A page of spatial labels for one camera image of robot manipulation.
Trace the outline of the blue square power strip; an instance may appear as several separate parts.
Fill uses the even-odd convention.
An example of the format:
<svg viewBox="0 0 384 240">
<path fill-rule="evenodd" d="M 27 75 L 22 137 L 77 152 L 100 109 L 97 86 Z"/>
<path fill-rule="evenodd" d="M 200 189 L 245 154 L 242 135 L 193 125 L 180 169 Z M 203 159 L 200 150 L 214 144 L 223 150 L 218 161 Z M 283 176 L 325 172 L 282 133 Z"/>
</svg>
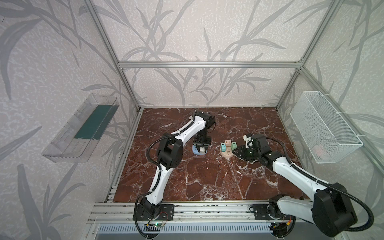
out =
<svg viewBox="0 0 384 240">
<path fill-rule="evenodd" d="M 205 155 L 208 151 L 208 147 L 199 147 L 198 145 L 193 144 L 192 150 L 195 155 Z"/>
</svg>

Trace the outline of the teal plug adapter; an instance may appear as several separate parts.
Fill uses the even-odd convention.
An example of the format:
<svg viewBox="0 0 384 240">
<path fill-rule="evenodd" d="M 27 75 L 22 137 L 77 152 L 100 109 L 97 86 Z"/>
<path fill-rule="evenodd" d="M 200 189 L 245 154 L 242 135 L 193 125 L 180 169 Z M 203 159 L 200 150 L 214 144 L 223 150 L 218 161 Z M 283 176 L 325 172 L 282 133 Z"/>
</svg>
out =
<svg viewBox="0 0 384 240">
<path fill-rule="evenodd" d="M 225 152 L 227 150 L 226 144 L 221 143 L 221 152 Z"/>
</svg>

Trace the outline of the green plug adapter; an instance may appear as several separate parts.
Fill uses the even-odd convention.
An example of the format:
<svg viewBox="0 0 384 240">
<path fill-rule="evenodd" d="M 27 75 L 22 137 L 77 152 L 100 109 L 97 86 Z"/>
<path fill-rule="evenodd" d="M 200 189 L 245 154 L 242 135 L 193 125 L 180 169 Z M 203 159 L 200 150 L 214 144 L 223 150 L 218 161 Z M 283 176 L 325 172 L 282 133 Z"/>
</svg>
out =
<svg viewBox="0 0 384 240">
<path fill-rule="evenodd" d="M 236 142 L 232 142 L 232 143 L 231 143 L 231 149 L 232 149 L 232 150 L 235 150 L 237 147 L 238 147 L 238 146 L 237 146 L 237 143 L 236 143 Z"/>
</svg>

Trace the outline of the pink plug adapter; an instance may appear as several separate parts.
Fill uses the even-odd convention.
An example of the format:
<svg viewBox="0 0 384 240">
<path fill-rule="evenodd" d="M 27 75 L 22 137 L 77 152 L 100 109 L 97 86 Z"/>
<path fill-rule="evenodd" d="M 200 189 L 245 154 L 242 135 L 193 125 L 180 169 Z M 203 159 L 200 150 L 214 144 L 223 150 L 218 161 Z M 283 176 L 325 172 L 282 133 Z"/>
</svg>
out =
<svg viewBox="0 0 384 240">
<path fill-rule="evenodd" d="M 232 141 L 231 140 L 225 140 L 226 147 L 231 147 Z"/>
</svg>

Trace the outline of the pink round power strip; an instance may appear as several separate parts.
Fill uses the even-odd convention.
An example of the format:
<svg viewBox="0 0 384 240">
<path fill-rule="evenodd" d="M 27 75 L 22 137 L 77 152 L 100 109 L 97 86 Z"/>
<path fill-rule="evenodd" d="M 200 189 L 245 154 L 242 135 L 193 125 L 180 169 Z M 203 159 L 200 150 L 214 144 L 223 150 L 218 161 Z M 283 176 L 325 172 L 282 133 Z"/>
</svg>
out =
<svg viewBox="0 0 384 240">
<path fill-rule="evenodd" d="M 226 148 L 224 152 L 220 151 L 220 154 L 225 158 L 229 159 L 234 156 L 232 149 L 230 147 Z"/>
</svg>

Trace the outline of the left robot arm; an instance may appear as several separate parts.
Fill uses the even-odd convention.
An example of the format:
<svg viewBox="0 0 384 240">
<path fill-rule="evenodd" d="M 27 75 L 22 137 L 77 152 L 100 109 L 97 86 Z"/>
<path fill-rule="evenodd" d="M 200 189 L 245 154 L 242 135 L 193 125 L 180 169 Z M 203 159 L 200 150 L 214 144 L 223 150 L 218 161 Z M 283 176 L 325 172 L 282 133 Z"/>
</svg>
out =
<svg viewBox="0 0 384 240">
<path fill-rule="evenodd" d="M 215 124 L 216 119 L 211 114 L 195 111 L 179 130 L 164 134 L 147 148 L 146 158 L 157 166 L 157 170 L 149 191 L 135 201 L 135 221 L 153 220 L 161 214 L 165 188 L 173 170 L 183 159 L 184 146 L 193 139 L 193 153 L 205 155 L 212 145 L 209 129 Z"/>
</svg>

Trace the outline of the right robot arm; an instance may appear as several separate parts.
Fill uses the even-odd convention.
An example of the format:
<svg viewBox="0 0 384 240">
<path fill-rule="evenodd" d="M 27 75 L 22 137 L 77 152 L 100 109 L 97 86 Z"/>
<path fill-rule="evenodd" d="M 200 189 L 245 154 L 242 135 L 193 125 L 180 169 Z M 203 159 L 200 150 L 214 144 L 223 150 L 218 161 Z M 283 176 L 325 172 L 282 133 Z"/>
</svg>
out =
<svg viewBox="0 0 384 240">
<path fill-rule="evenodd" d="M 375 222 L 373 211 L 339 184 L 330 184 L 308 173 L 291 161 L 287 149 L 276 140 L 283 153 L 273 151 L 264 135 L 244 135 L 245 144 L 233 154 L 249 163 L 260 163 L 299 188 L 308 201 L 281 195 L 270 199 L 273 212 L 290 215 L 314 224 L 323 234 L 335 237 L 341 232 L 362 232 Z"/>
</svg>

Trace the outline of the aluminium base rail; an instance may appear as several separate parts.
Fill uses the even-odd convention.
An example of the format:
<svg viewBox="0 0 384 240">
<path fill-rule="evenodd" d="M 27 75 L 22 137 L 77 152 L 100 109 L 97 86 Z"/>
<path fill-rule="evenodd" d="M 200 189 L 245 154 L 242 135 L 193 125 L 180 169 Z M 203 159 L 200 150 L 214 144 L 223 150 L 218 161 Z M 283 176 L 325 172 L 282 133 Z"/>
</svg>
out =
<svg viewBox="0 0 384 240">
<path fill-rule="evenodd" d="M 290 217 L 279 220 L 270 218 L 266 212 L 268 201 L 185 201 L 169 202 L 174 205 L 171 212 L 163 214 L 162 221 L 170 223 L 251 223 L 287 222 Z M 252 206 L 263 208 L 260 213 Z M 133 223 L 134 202 L 94 204 L 88 217 L 88 224 L 127 224 Z"/>
</svg>

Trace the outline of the aluminium frame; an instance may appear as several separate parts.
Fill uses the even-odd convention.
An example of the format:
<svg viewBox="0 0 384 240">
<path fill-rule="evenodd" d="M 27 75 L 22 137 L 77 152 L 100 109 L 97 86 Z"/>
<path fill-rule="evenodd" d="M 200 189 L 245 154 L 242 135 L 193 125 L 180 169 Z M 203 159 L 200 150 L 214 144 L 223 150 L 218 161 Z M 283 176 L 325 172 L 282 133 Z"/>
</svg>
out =
<svg viewBox="0 0 384 240">
<path fill-rule="evenodd" d="M 167 36 L 174 29 L 163 30 L 161 39 L 155 41 L 155 29 L 160 27 L 160 11 L 152 20 L 145 19 L 148 39 L 141 47 L 131 49 L 122 59 L 113 55 L 118 73 L 142 69 L 163 71 L 165 79 L 178 90 L 188 84 L 188 78 L 177 81 L 171 69 L 182 68 L 190 72 L 200 70 L 202 78 L 196 91 L 211 106 L 219 97 L 250 84 L 251 69 L 293 68 L 290 82 L 278 97 L 277 108 L 282 115 L 293 109 L 295 87 L 299 75 L 307 79 L 315 90 L 322 91 L 337 111 L 334 116 L 345 120 L 353 137 L 361 145 L 364 157 L 351 158 L 350 169 L 358 164 L 371 163 L 373 176 L 366 189 L 366 203 L 371 207 L 378 224 L 384 222 L 384 3 L 383 1 L 320 1 L 292 16 L 292 20 L 304 15 L 309 19 L 319 11 L 325 15 L 308 48 L 300 60 L 262 61 L 260 56 L 250 60 L 238 60 L 238 54 L 246 45 L 264 43 L 258 39 L 268 25 L 288 9 L 280 7 L 254 28 L 247 28 L 241 37 L 222 51 L 213 52 L 209 35 L 205 34 L 207 57 L 194 61 L 169 53 L 170 61 L 161 60 L 166 52 L 161 50 Z"/>
</svg>

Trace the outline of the clear plastic wall bin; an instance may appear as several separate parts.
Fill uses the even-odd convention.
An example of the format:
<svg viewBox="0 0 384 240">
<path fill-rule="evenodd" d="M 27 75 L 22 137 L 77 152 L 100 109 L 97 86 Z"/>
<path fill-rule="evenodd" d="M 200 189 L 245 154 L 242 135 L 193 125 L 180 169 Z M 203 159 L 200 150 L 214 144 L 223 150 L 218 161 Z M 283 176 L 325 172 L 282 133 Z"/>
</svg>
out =
<svg viewBox="0 0 384 240">
<path fill-rule="evenodd" d="M 89 94 L 42 156 L 54 163 L 86 163 L 119 106 L 117 97 Z"/>
</svg>

